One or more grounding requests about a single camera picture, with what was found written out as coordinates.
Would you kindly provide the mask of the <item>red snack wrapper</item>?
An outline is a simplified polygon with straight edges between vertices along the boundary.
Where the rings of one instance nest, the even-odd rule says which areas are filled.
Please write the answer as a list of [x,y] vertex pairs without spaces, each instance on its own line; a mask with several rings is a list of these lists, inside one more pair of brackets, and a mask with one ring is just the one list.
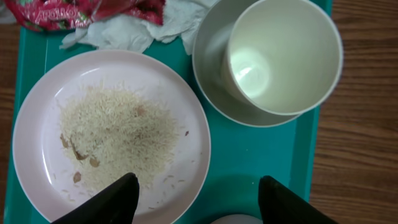
[[71,30],[118,14],[163,24],[165,0],[4,0],[16,21],[34,31]]

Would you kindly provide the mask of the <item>small white plate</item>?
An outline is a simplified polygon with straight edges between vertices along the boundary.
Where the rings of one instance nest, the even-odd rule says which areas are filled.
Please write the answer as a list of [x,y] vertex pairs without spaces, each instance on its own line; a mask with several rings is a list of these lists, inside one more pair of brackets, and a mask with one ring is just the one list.
[[210,224],[263,224],[263,222],[250,215],[234,214],[221,217]]

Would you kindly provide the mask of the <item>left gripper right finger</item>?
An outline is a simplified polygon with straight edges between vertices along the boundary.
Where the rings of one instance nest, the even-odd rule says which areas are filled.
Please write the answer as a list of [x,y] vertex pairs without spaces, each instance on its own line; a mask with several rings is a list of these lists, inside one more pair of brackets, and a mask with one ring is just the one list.
[[269,175],[259,181],[258,205],[263,223],[337,224]]

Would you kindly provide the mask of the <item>white napkin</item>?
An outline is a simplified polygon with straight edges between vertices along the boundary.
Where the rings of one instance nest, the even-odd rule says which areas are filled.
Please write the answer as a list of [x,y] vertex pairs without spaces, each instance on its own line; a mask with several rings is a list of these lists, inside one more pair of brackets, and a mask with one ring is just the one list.
[[168,44],[180,37],[186,54],[191,55],[199,25],[216,2],[217,0],[166,1],[162,26],[120,14],[105,21],[94,22],[87,28],[77,28],[65,36],[60,48],[67,49],[80,43],[98,49],[143,53],[155,40]]

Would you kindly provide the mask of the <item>large white plate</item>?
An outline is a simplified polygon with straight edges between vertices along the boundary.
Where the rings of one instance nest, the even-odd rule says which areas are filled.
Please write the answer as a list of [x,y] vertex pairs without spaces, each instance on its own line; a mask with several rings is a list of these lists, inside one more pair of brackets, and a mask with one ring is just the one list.
[[50,223],[88,200],[74,183],[75,170],[62,151],[60,107],[90,85],[123,86],[165,103],[182,124],[168,168],[143,195],[135,223],[195,223],[204,217],[196,205],[209,163],[210,136],[203,108],[192,91],[190,57],[175,47],[155,46],[147,55],[95,50],[72,57],[45,58],[22,81],[12,137],[17,176],[9,190],[6,223]]

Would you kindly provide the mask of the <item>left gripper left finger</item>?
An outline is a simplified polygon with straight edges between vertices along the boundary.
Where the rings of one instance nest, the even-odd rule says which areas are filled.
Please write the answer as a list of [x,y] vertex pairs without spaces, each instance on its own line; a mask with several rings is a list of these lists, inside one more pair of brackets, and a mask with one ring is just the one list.
[[139,181],[129,172],[52,224],[131,224],[139,201]]

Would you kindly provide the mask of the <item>rice leftovers pile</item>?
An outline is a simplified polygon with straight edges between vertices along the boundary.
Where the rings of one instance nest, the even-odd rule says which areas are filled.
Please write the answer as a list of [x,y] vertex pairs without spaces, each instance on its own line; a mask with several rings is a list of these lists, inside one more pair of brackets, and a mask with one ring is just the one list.
[[124,174],[152,187],[172,160],[180,126],[164,103],[125,88],[87,86],[83,96],[60,105],[60,139],[75,176],[99,192]]

